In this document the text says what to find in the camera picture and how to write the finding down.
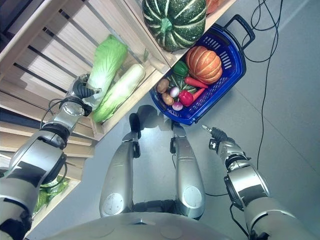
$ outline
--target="orange pumpkin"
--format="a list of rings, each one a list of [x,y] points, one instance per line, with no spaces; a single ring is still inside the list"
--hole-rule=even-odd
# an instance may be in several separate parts
[[[191,48],[186,54],[185,62],[190,75],[204,84],[213,84],[222,75],[220,57],[204,46]]]

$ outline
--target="carrot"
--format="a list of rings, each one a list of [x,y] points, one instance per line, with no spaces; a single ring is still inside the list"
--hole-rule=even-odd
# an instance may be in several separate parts
[[[197,98],[205,91],[205,88],[201,88],[198,91],[196,91],[194,94],[192,94],[193,96],[193,103],[195,102],[195,100],[197,100]]]
[[[205,85],[203,82],[200,82],[190,76],[187,76],[185,79],[184,79],[184,82],[188,85],[191,85],[191,86],[194,86],[194,87],[199,87],[199,88],[204,88],[204,89],[207,89],[208,86]]]

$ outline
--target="potato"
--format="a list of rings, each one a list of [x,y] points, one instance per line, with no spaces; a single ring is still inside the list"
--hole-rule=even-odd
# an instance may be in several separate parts
[[[162,93],[162,99],[168,106],[172,106],[175,103],[175,100],[167,92]]]
[[[156,91],[160,94],[164,94],[169,87],[169,80],[166,78],[161,79],[156,86]]]

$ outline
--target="red onion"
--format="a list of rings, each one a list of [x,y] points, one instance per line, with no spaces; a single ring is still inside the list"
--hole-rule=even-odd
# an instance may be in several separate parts
[[[182,105],[181,102],[175,101],[174,104],[172,105],[173,110],[175,111],[180,111],[184,106]]]
[[[172,98],[176,98],[176,97],[178,97],[179,92],[180,92],[179,88],[178,88],[177,86],[174,86],[174,87],[171,88],[171,90],[170,90],[170,96],[171,96]]]

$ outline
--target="green squash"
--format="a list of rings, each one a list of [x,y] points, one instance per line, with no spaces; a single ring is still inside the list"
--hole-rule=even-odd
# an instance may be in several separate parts
[[[143,0],[144,22],[168,52],[190,48],[204,34],[206,0]]]

